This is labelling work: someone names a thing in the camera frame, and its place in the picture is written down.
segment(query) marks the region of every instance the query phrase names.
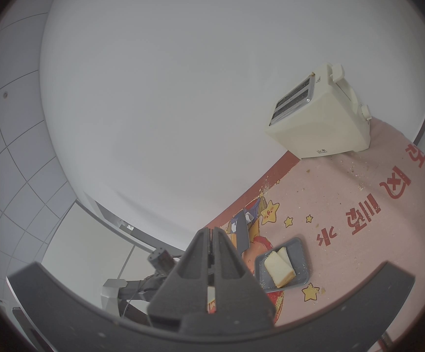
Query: yellow star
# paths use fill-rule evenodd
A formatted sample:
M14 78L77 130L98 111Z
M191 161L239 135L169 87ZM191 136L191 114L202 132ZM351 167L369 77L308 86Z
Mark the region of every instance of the yellow star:
M305 295L303 300L304 301L309 301L309 300L317 300L317 293L319 292L320 288L319 287L314 287L312 285L312 283L309 283L309 285L307 286L307 288L304 288L302 290L303 294Z
M289 227L289 226L292 226L292 220L293 219L294 218L287 217L287 219L284 221L284 224L286 225L286 228Z
M279 203L268 202L268 206L261 212L263 220L261 225L268 223L274 223L276 221L276 211L278 210Z

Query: black cable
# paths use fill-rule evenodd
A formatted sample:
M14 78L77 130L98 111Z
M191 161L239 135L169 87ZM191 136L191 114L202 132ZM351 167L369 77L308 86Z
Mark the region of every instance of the black cable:
M139 282L139 284L138 284L138 287L137 287L136 291L133 293L133 295L131 296L131 298L127 301L126 307L125 307L125 309L124 309L124 311L123 311L123 315L121 316L121 318L124 318L124 314L126 314L126 309L127 309L128 305L129 305L129 302L130 302L130 301L134 298L134 296L135 296L136 294L138 294L138 293L139 293L139 291L140 291L140 290L142 290L142 288L144 287L145 283L147 283L147 281L148 281L151 277L153 277L154 275L155 275L155 274L153 274L153 275L151 275L151 276L146 277L146 278L144 279L144 282L143 282L142 284L140 284L140 282Z

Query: gray tray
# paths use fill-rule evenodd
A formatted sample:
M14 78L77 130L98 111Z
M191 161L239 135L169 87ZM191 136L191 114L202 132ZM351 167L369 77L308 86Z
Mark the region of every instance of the gray tray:
M291 265L294 271L296 272L296 277L284 287L276 288L273 279L268 274L268 271L264 266L264 261L271 254L271 252L277 252L283 246L285 246L287 249L287 255L289 255ZM300 285L306 284L309 281L310 274L309 269L307 268L307 262L305 261L302 241L300 240L300 238L292 238L286 243L274 247L273 250L270 250L256 257L255 278L258 280L258 283L260 283L266 293L276 292L278 290L287 290L289 288L298 287Z

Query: toaster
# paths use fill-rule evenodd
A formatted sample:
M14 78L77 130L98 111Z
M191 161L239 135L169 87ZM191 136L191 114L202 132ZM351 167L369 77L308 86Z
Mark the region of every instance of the toaster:
M368 149L371 118L341 64L324 63L273 103L265 132L299 159L310 158Z

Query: bread slice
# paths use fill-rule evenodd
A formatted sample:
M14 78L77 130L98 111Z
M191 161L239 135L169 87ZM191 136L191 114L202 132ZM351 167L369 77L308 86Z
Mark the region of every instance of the bread slice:
M286 262L292 270L294 270L294 268L291 265L291 260L289 259L289 255L287 255L287 249L285 246L283 246L280 250L278 250L278 254L282 258L282 260Z
M296 277L296 273L276 252L265 259L264 266L274 281L276 288L282 288Z

